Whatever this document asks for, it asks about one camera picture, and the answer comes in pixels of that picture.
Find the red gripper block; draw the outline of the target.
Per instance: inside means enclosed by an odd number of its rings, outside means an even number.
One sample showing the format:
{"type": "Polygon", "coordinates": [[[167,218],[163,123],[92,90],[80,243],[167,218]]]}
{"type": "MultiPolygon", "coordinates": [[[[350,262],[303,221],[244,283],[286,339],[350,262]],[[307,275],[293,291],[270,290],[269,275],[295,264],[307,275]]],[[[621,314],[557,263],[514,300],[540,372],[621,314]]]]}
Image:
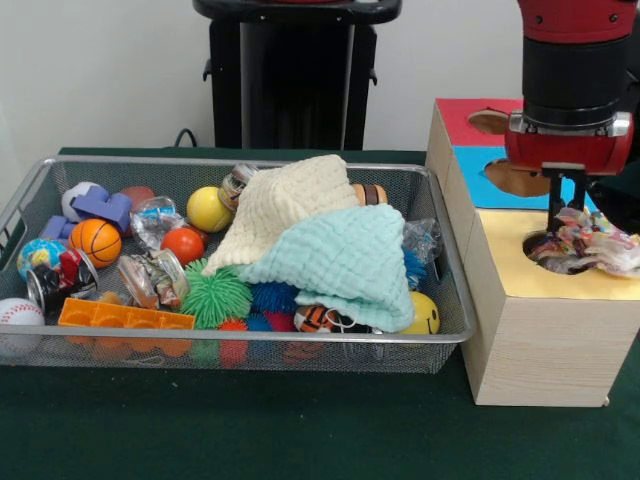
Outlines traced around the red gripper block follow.
{"type": "MultiPolygon", "coordinates": [[[[634,120],[628,112],[616,113],[603,127],[566,131],[536,126],[522,112],[513,112],[508,117],[505,151],[516,170],[578,170],[591,176],[612,176],[626,164],[633,134],[634,120]]],[[[572,174],[569,178],[574,192],[568,207],[583,211],[586,176],[572,174]]],[[[547,233],[555,235],[559,228],[556,216],[564,207],[563,175],[551,174],[549,179],[547,233]]]]}

